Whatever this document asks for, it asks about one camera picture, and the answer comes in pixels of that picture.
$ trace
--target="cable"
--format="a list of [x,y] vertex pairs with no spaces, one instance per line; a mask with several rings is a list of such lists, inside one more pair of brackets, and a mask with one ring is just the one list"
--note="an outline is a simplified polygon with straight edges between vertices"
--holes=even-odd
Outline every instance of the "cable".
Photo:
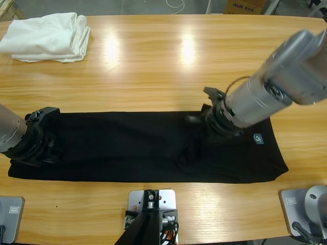
[[162,230],[160,235],[160,244],[163,245],[165,242],[167,242],[166,245],[176,245],[178,229],[179,229],[178,222],[174,222],[173,224],[166,225],[166,227]]
[[273,14],[272,15],[275,15],[275,13],[276,13],[276,10],[277,10],[277,8],[278,8],[278,5],[279,5],[279,3],[281,2],[282,0],[279,0],[279,2],[277,3],[277,5],[276,5],[276,8],[274,9],[274,12],[273,12]]
[[176,13],[173,13],[173,14],[178,14],[178,13],[180,13],[180,12],[182,12],[183,11],[183,9],[185,8],[185,2],[184,2],[184,0],[181,0],[181,4],[180,5],[178,5],[178,6],[171,6],[169,3],[168,3],[168,0],[166,0],[166,4],[169,6],[169,7],[171,7],[171,8],[173,8],[173,9],[177,9],[177,8],[180,8],[180,7],[182,7],[179,11],[177,11]]
[[266,242],[266,238],[261,242],[261,245],[264,245],[265,244],[265,242]]

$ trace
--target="metal cylinder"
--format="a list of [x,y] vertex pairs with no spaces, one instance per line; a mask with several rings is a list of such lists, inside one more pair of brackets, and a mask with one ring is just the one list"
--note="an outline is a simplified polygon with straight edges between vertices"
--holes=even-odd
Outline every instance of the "metal cylinder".
[[15,147],[26,130],[25,120],[0,104],[0,153]]
[[234,115],[230,115],[227,110],[224,110],[224,114],[235,126],[247,128],[291,103],[292,100],[279,89],[253,75],[232,94],[227,95],[227,107]]

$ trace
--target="wooden table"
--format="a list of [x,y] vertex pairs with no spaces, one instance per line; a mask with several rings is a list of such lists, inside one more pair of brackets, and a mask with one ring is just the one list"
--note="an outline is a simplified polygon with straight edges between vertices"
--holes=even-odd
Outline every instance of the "wooden table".
[[[318,34],[321,19],[176,15],[88,17],[85,59],[23,63],[0,55],[0,103],[20,116],[62,112],[200,110],[204,86],[226,89],[253,74],[290,35]],[[0,37],[8,27],[0,23]],[[288,235],[278,192],[327,184],[327,101],[274,115],[289,172],[255,184],[86,183],[13,179],[0,156],[0,195],[26,200],[18,242],[113,244],[123,232],[129,191],[176,191],[180,244]]]

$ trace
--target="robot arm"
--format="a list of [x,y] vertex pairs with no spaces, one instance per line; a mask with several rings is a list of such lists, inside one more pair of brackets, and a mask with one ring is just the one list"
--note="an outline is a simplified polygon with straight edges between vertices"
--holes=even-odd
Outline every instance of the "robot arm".
[[327,97],[326,64],[327,31],[317,36],[300,31],[233,93],[215,98],[218,101],[213,101],[214,107],[206,115],[206,122],[222,141],[293,101],[300,105],[321,101]]

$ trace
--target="white cloth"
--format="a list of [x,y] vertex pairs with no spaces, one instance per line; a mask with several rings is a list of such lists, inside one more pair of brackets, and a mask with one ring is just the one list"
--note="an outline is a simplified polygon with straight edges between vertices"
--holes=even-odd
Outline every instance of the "white cloth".
[[86,17],[76,13],[14,20],[0,42],[0,53],[25,62],[75,62],[84,59],[89,34]]

